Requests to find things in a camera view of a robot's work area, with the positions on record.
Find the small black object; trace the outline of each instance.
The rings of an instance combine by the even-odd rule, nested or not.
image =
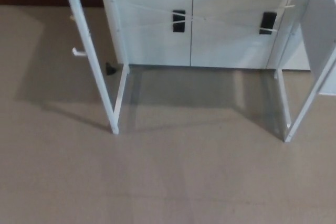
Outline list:
[[[264,29],[273,29],[276,18],[277,18],[277,13],[275,13],[275,12],[264,12],[263,20],[261,21],[260,27],[264,28]],[[267,31],[267,30],[260,29],[259,34],[270,35],[270,34],[272,34],[272,31]]]
[[[185,15],[185,10],[174,10],[173,11],[173,22],[185,21],[185,16],[181,16],[176,13]],[[184,33],[185,32],[185,22],[174,23],[173,32],[174,33]]]
[[[105,63],[106,75],[112,76],[117,72],[117,69],[111,66],[108,62]]]

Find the white hook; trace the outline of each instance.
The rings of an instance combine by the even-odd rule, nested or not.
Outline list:
[[[77,51],[77,49],[75,47],[72,49],[72,53],[73,53],[74,56],[77,56],[77,57],[86,57],[87,56],[86,52]]]

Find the black cabinet handle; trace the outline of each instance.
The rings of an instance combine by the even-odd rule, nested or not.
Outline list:
[[[173,10],[173,32],[174,33],[184,33],[185,32],[185,10]]]
[[[277,18],[277,13],[275,12],[264,12],[263,20],[261,21],[261,25],[259,30],[259,34],[272,34],[272,31],[268,31],[265,29],[273,29],[275,20]]]

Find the cabinet door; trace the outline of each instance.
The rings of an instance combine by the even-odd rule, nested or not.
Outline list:
[[[130,64],[190,65],[192,0],[117,0]],[[173,32],[173,11],[186,12],[185,32]]]
[[[287,0],[194,0],[191,66],[265,69],[276,32],[260,35],[264,12],[281,23]]]

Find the floor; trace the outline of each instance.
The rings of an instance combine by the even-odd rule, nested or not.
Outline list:
[[[335,98],[284,144],[271,72],[133,67],[114,136],[69,16],[0,7],[1,223],[336,223]],[[87,16],[114,62],[104,13]],[[312,78],[285,81],[295,114]]]

